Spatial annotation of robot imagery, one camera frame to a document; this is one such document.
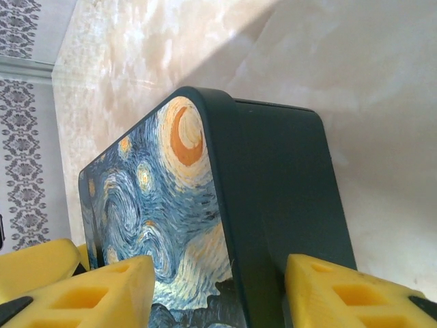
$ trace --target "box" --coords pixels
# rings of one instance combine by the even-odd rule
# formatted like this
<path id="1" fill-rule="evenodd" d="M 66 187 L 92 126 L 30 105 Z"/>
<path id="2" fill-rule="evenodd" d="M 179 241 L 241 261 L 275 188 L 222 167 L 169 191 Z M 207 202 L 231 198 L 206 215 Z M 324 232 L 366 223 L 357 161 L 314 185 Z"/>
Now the box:
<path id="1" fill-rule="evenodd" d="M 289 326 L 288 254 L 355 268 L 307 109 L 180 88 L 80 173 L 79 193 L 92 268 L 153 256 L 149 327 Z"/>

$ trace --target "black rubber tip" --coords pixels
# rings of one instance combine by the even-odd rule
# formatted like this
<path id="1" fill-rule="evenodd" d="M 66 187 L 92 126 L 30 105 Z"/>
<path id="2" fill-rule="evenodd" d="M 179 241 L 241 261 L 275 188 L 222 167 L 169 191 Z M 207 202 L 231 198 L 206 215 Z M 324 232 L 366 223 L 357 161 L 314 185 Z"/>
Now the black rubber tip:
<path id="1" fill-rule="evenodd" d="M 418 296 L 409 296 L 408 298 L 428 316 L 437 321 L 437 303 L 434 303 L 429 299 L 423 299 Z"/>
<path id="2" fill-rule="evenodd" d="M 0 304 L 0 327 L 14 318 L 18 313 L 23 311 L 32 302 L 32 297 L 24 296 L 20 297 L 19 299 L 13 299 L 12 301 Z"/>
<path id="3" fill-rule="evenodd" d="M 0 249 L 3 248 L 4 241 L 5 241 L 5 231 L 3 230 L 3 217 L 0 214 Z"/>

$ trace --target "orange crescent moon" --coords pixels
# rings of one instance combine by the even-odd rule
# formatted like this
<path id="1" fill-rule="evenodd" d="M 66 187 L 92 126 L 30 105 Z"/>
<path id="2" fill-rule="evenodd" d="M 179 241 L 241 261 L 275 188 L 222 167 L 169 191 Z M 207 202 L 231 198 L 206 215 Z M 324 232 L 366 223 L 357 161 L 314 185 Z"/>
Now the orange crescent moon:
<path id="1" fill-rule="evenodd" d="M 171 127 L 170 146 L 179 161 L 185 166 L 191 166 L 196 163 L 202 156 L 203 151 L 203 135 L 201 134 L 200 142 L 193 148 L 187 148 L 179 136 L 179 123 L 186 111 L 186 107 L 182 107 L 175 116 L 173 126 Z"/>

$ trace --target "patterned wallpaper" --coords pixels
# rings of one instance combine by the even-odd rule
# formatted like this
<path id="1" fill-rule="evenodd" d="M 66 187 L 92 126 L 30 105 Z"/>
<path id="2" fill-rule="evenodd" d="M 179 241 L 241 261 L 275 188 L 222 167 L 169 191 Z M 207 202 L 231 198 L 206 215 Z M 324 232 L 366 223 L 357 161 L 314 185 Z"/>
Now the patterned wallpaper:
<path id="1" fill-rule="evenodd" d="M 54 64 L 76 0 L 0 0 L 0 55 Z"/>
<path id="2" fill-rule="evenodd" d="M 0 126 L 6 160 L 13 250 L 48 241 L 44 179 L 33 85 L 0 81 Z"/>
<path id="3" fill-rule="evenodd" d="M 1 253 L 69 238 L 53 89 L 0 79 Z"/>
<path id="4" fill-rule="evenodd" d="M 0 0 L 0 55 L 54 64 L 75 2 Z M 70 237 L 51 81 L 24 80 L 0 73 L 0 254 Z"/>
<path id="5" fill-rule="evenodd" d="M 0 55 L 32 58 L 40 11 L 35 0 L 0 0 Z"/>

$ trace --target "marble wall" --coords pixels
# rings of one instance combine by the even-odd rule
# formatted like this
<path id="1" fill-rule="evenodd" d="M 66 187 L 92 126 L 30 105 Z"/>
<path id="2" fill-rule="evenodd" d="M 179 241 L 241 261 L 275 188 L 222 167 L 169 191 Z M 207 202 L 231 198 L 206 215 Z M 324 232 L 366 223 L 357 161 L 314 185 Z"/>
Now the marble wall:
<path id="1" fill-rule="evenodd" d="M 316 110 L 360 270 L 437 299 L 437 3 L 80 0 L 53 73 L 77 176 L 179 85 Z"/>

